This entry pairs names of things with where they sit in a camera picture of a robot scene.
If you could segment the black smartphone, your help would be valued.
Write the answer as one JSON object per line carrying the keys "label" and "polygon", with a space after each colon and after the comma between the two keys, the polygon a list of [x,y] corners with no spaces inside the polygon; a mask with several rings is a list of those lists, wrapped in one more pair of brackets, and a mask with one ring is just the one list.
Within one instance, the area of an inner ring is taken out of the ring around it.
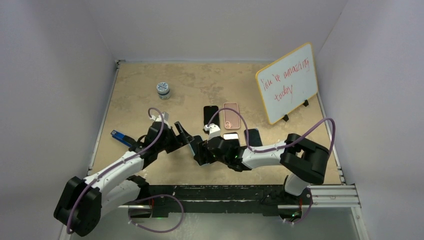
{"label": "black smartphone", "polygon": [[224,140],[238,140],[239,139],[239,135],[238,135],[237,132],[224,133],[222,137],[223,137]]}

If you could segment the phone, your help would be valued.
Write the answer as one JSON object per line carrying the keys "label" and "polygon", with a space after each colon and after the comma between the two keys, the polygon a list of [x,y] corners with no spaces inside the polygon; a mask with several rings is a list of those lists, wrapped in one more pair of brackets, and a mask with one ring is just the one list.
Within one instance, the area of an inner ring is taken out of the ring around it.
{"label": "phone", "polygon": [[[214,114],[219,110],[217,105],[207,105],[203,107],[203,125],[207,125]],[[220,117],[217,114],[211,121],[212,124],[220,126]]]}
{"label": "phone", "polygon": [[189,143],[193,159],[198,163],[199,166],[205,166],[211,163],[204,142],[205,141],[200,135],[195,135],[192,137],[192,140]]}

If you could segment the pink phone case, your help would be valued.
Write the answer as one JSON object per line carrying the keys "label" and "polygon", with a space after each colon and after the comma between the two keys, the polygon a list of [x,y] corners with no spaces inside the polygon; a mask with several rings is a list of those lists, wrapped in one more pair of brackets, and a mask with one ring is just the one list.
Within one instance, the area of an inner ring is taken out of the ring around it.
{"label": "pink phone case", "polygon": [[[225,102],[223,107],[239,112],[239,106],[236,102]],[[223,110],[224,128],[226,130],[238,130],[241,127],[240,117],[237,113],[228,109]]]}

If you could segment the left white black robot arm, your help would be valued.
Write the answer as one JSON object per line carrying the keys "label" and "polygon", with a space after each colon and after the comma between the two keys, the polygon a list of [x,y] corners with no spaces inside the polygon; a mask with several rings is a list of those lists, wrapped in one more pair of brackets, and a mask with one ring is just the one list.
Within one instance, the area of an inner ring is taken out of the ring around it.
{"label": "left white black robot arm", "polygon": [[129,146],[123,156],[97,173],[74,176],[66,183],[53,216],[65,225],[67,234],[88,235],[102,217],[123,204],[147,203],[153,208],[156,199],[171,197],[152,195],[150,184],[137,173],[157,160],[159,153],[172,153],[194,141],[179,122],[174,126],[176,130],[159,120],[137,140],[123,136],[121,141]]}

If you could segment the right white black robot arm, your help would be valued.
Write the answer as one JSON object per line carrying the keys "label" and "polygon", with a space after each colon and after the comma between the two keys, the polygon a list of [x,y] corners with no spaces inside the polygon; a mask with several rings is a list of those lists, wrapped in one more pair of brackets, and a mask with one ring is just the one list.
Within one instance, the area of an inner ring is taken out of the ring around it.
{"label": "right white black robot arm", "polygon": [[324,183],[331,155],[328,148],[296,133],[290,133],[285,141],[265,146],[241,146],[237,139],[215,136],[193,140],[190,147],[200,166],[220,162],[236,172],[266,166],[285,167],[291,173],[285,179],[280,196],[288,204],[298,200],[310,184]]}

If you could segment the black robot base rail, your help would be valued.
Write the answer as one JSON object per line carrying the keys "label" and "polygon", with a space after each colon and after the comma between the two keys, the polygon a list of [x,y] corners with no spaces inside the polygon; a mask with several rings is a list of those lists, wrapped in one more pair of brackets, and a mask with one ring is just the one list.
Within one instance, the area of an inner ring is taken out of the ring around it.
{"label": "black robot base rail", "polygon": [[293,196],[284,185],[150,185],[129,205],[144,206],[153,218],[184,212],[261,214],[293,221],[312,203],[308,188]]}

